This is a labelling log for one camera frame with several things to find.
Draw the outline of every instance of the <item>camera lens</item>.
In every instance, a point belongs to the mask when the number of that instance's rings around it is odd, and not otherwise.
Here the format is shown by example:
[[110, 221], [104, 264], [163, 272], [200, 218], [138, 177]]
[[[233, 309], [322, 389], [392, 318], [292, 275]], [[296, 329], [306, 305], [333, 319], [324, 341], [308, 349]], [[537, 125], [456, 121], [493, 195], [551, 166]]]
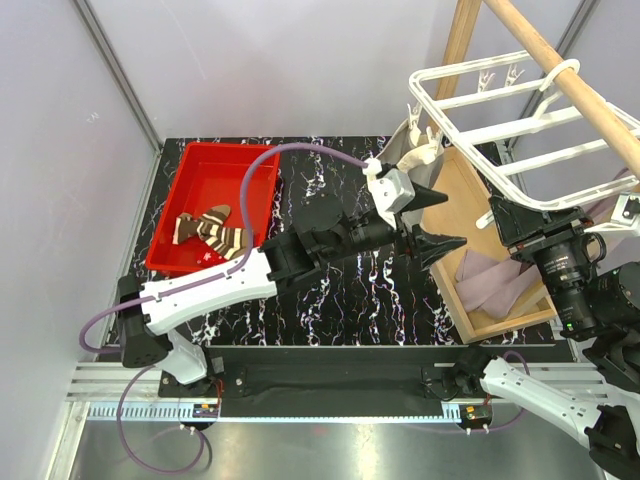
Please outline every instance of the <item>camera lens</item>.
[[597, 327], [585, 296], [591, 269], [586, 255], [582, 241], [577, 238], [541, 250], [534, 256], [564, 327], [561, 333], [575, 340], [589, 338]]

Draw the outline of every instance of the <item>white plastic basket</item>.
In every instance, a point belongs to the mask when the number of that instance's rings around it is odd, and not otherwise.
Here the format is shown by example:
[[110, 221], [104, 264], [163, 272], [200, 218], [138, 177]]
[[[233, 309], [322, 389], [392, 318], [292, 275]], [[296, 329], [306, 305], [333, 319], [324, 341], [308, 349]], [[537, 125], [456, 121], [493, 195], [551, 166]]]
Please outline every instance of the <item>white plastic basket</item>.
[[[518, 78], [517, 63], [530, 60], [531, 56], [526, 51], [499, 55], [482, 60], [473, 60], [464, 63], [447, 65], [436, 68], [419, 70], [413, 73], [409, 79], [409, 89], [418, 100], [419, 107], [424, 109], [433, 121], [440, 127], [441, 133], [446, 135], [451, 143], [471, 162], [471, 164], [482, 173], [505, 198], [517, 202], [523, 206], [537, 210], [559, 210], [579, 205], [586, 205], [603, 198], [617, 195], [621, 192], [628, 192], [638, 184], [638, 179], [634, 175], [629, 175], [611, 182], [594, 185], [593, 187], [571, 193], [553, 200], [536, 200], [526, 195], [509, 178], [520, 172], [543, 168], [557, 162], [567, 161], [581, 155], [596, 152], [608, 148], [607, 143], [600, 139], [592, 142], [576, 145], [574, 147], [546, 153], [544, 155], [520, 160], [508, 165], [493, 165], [474, 145], [507, 139], [511, 137], [536, 133], [541, 130], [553, 128], [568, 122], [582, 118], [582, 114], [573, 106], [560, 110], [547, 112], [547, 108], [554, 101], [562, 96], [558, 89], [548, 96], [529, 118], [513, 120], [498, 125], [478, 128], [466, 132], [460, 132], [445, 114], [445, 110], [463, 108], [468, 105], [491, 102], [492, 100], [505, 98], [512, 95], [519, 95], [534, 90], [547, 90], [553, 83], [555, 77], [566, 68], [572, 68], [576, 72], [579, 69], [579, 62], [576, 60], [566, 60], [554, 68], [549, 74], [539, 80], [533, 80], [522, 84], [516, 84]], [[504, 86], [487, 90], [489, 74], [491, 68], [509, 65], [507, 78]], [[423, 87], [423, 83], [429, 80], [436, 80], [448, 76], [456, 76], [464, 73], [479, 72], [478, 92], [463, 95], [445, 100], [434, 100]], [[632, 134], [640, 137], [640, 122], [619, 109], [611, 103], [606, 103], [611, 111], [631, 130]], [[483, 216], [477, 225], [485, 227], [492, 221], [491, 214]]]

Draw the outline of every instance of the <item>metal floor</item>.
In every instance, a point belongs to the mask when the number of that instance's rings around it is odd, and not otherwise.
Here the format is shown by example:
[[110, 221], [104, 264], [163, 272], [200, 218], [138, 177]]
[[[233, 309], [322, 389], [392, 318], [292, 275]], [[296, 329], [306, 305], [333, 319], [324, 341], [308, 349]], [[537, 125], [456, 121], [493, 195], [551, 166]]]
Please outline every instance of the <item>metal floor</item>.
[[[517, 412], [496, 405], [495, 424]], [[150, 439], [167, 423], [125, 424], [140, 457], [160, 468], [180, 468], [198, 442], [173, 432]], [[526, 414], [513, 428], [467, 437], [453, 425], [218, 424], [206, 432], [213, 462], [187, 479], [519, 479], [595, 480], [602, 472], [588, 453], [545, 421]], [[126, 459], [113, 422], [88, 422], [73, 479], [152, 479]]]

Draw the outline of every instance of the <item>white wall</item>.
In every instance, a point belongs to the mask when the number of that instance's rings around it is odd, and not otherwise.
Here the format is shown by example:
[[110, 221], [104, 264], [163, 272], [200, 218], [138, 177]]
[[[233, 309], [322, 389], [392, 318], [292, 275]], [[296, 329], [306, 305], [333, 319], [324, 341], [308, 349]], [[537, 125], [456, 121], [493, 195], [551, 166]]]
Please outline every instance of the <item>white wall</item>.
[[3, 2], [0, 44], [0, 464], [32, 480], [153, 155], [71, 2]]
[[[570, 57], [581, 62], [580, 76], [608, 101], [640, 118], [636, 44], [640, 35], [640, 3], [634, 0], [600, 2]], [[517, 159], [598, 138], [585, 121], [574, 122], [520, 139]], [[530, 196], [550, 199], [611, 180], [624, 162], [610, 150], [568, 160], [524, 175]], [[603, 262], [608, 269], [640, 259], [640, 240], [625, 240]]]
[[[516, 2], [553, 42], [578, 3]], [[180, 137], [391, 134], [409, 75], [442, 62], [456, 1], [92, 4], [157, 131]], [[520, 49], [483, 6], [468, 58]]]
[[[580, 1], [512, 0], [512, 3], [540, 34], [551, 45], [555, 46], [560, 41], [562, 33], [569, 24]], [[471, 37], [467, 60], [493, 57], [523, 49], [518, 40], [507, 30], [489, 7], [483, 4], [478, 14], [476, 28]], [[507, 68], [505, 66], [493, 70], [496, 75], [489, 88], [504, 84]], [[519, 69], [524, 69], [524, 72], [519, 77], [518, 83], [535, 80], [542, 75], [542, 70], [533, 61], [522, 62], [519, 65]], [[458, 82], [456, 95], [473, 93], [477, 90], [477, 87], [477, 74], [462, 75]], [[459, 130], [472, 130], [518, 118], [528, 99], [529, 94], [526, 93], [506, 99], [494, 100], [490, 104], [491, 108], [487, 108], [486, 104], [470, 105], [459, 110], [452, 110], [449, 115]]]

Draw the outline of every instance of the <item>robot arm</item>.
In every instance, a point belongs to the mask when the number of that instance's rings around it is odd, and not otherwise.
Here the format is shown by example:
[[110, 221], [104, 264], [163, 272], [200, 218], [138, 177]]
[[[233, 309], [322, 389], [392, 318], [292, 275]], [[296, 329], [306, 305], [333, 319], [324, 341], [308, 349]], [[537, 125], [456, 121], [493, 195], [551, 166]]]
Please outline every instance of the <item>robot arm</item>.
[[[378, 175], [365, 173], [375, 209], [348, 217], [336, 196], [316, 195], [294, 212], [287, 231], [254, 248], [244, 267], [233, 274], [227, 273], [232, 263], [226, 263], [177, 279], [148, 282], [141, 288], [131, 276], [120, 279], [121, 302], [156, 299], [123, 310], [118, 316], [123, 365], [156, 365], [182, 385], [197, 389], [200, 383], [210, 384], [216, 372], [202, 347], [192, 345], [175, 331], [191, 318], [297, 290], [318, 280], [330, 262], [384, 245], [393, 245], [398, 256], [408, 255], [426, 270], [466, 243], [464, 238], [428, 234], [418, 225], [409, 229], [401, 220], [402, 213], [442, 203], [446, 195], [413, 184], [396, 168]], [[202, 282], [214, 276], [225, 278]], [[189, 288], [194, 283], [199, 286]], [[178, 293], [162, 295], [179, 287], [183, 289]]]
[[[584, 354], [618, 392], [619, 401], [608, 406], [580, 400], [473, 348], [443, 375], [445, 394], [486, 392], [512, 401], [573, 437], [620, 480], [640, 478], [640, 263], [598, 275], [596, 263], [606, 255], [605, 244], [581, 208], [541, 212], [500, 196], [491, 197], [490, 204], [511, 258], [540, 270], [562, 335], [596, 339]], [[601, 248], [595, 259], [587, 250], [593, 240]]]
[[640, 472], [636, 431], [640, 431], [640, 396], [620, 390], [620, 403], [605, 406], [561, 392], [480, 347], [465, 351], [445, 371], [444, 394], [491, 394], [508, 400], [550, 422], [589, 449], [592, 460], [620, 480]]

